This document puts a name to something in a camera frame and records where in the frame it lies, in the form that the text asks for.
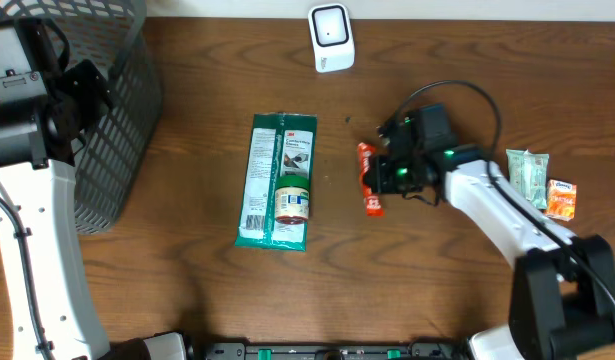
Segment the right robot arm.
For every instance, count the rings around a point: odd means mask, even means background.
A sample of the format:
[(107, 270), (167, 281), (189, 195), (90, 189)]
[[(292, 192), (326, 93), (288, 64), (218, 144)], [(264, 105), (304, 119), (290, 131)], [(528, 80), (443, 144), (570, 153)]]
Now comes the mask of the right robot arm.
[(455, 359), (575, 359), (615, 344), (615, 261), (599, 235), (581, 238), (517, 194), (477, 145), (461, 145), (442, 105), (392, 115), (378, 130), (386, 152), (362, 161), (375, 194), (463, 212), (513, 269), (506, 324), (470, 336)]

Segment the green lid glass jar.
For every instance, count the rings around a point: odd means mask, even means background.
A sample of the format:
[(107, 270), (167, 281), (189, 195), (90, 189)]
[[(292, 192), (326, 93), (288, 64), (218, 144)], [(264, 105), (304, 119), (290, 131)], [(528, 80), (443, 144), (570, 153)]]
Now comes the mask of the green lid glass jar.
[(275, 220), (299, 225), (309, 219), (310, 183), (300, 175), (283, 175), (276, 182)]

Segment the mint green wipes packet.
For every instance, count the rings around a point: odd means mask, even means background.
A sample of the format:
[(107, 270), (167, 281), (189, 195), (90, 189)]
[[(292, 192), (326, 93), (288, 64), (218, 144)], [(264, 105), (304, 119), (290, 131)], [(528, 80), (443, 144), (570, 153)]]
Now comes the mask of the mint green wipes packet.
[(512, 187), (537, 209), (546, 209), (549, 155), (511, 149), (506, 150), (506, 155)]

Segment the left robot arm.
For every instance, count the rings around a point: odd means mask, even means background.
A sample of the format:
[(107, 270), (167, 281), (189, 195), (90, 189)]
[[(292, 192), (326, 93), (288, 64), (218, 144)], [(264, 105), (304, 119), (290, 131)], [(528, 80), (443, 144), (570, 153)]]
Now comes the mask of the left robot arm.
[(74, 142), (114, 106), (105, 77), (47, 18), (0, 21), (0, 252), (17, 359), (190, 359), (179, 331), (112, 345), (75, 224)]

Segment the green 3M gloves package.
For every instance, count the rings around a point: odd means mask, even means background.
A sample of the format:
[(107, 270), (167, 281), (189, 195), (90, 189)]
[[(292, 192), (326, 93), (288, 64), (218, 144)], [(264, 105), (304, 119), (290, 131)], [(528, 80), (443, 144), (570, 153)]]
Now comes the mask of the green 3M gloves package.
[(314, 115), (267, 113), (253, 118), (235, 245), (274, 250), (306, 250), (307, 222), (275, 220), (276, 182), (283, 175), (311, 178), (317, 134)]

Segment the red snack bar wrapper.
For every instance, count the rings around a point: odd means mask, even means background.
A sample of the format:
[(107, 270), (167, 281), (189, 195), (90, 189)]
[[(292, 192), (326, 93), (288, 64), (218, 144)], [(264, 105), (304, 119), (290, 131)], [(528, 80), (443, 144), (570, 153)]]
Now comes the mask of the red snack bar wrapper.
[(371, 187), (364, 182), (364, 176), (369, 173), (370, 170), (370, 158), (375, 154), (376, 148), (373, 145), (361, 142), (357, 146), (357, 156), (360, 166), (359, 183), (362, 188), (363, 200), (366, 215), (370, 217), (382, 217), (384, 210), (380, 203), (377, 194), (374, 194)]

